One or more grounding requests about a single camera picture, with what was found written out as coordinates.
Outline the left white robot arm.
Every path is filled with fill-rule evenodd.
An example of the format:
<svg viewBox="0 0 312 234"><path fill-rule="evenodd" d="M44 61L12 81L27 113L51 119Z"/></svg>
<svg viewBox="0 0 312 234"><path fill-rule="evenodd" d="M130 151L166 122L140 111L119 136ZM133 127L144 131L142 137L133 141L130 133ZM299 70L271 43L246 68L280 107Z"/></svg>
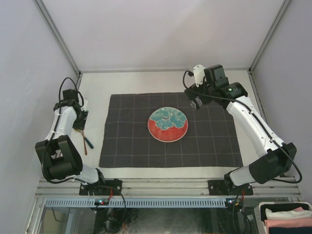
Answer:
<svg viewBox="0 0 312 234"><path fill-rule="evenodd" d="M84 130L88 111L83 109L81 93L74 89L63 91L63 99L54 106L55 118L45 140L36 143L35 150L45 180L60 184L69 180L81 183L96 195L105 193L107 183L102 172L86 166L71 140L72 130Z"/></svg>

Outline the red and teal plate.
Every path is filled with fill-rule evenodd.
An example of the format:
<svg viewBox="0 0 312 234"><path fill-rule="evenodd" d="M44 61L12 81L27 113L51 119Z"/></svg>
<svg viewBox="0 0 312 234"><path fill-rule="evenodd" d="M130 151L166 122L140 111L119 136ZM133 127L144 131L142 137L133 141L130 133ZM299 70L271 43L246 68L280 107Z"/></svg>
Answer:
<svg viewBox="0 0 312 234"><path fill-rule="evenodd" d="M177 108L161 107L147 122L149 133L158 141L175 142L183 138L189 127L186 115Z"/></svg>

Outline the clear drinking glass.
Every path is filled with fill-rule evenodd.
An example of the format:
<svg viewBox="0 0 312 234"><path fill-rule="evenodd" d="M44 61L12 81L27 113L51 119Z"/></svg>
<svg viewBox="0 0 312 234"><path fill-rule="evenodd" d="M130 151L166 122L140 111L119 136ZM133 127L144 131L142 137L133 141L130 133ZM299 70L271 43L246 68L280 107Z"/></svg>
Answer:
<svg viewBox="0 0 312 234"><path fill-rule="evenodd" d="M195 100L195 101L191 100L191 101L190 101L190 104L191 104L191 106L192 106L193 108L195 108L196 110L199 109L199 105L198 105L198 103L197 103L196 100Z"/></svg>

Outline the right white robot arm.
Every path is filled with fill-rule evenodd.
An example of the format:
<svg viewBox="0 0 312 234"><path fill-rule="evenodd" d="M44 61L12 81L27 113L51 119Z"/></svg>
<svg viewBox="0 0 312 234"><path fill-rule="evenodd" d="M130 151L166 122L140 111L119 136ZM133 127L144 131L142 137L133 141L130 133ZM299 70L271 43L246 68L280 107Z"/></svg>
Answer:
<svg viewBox="0 0 312 234"><path fill-rule="evenodd" d="M183 74L195 79L184 92L198 110L215 102L236 120L255 148L258 159L224 175L221 180L209 180L211 195L252 195L252 183L284 182L279 176L297 167L294 157L297 148L285 143L268 126L254 107L246 89L239 83L230 83L222 65L205 68L195 66Z"/></svg>

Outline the gold spoon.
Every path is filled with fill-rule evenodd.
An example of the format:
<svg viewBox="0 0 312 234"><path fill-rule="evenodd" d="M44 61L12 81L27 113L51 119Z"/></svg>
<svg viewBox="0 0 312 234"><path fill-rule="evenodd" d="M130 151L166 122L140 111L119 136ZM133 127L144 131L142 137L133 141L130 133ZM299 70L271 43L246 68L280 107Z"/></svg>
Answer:
<svg viewBox="0 0 312 234"><path fill-rule="evenodd" d="M85 136L86 144L91 148L94 149L93 144L90 142L90 140Z"/></svg>

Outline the dark grey checked cloth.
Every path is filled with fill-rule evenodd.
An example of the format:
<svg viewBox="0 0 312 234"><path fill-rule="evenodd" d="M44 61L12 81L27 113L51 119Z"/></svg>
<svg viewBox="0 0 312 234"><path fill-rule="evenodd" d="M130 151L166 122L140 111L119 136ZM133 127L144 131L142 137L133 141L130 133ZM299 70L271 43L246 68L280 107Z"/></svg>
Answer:
<svg viewBox="0 0 312 234"><path fill-rule="evenodd" d="M179 109L187 118L184 136L157 140L148 129L161 107ZM195 110L184 93L111 95L100 153L101 168L241 167L234 119L212 102Z"/></svg>

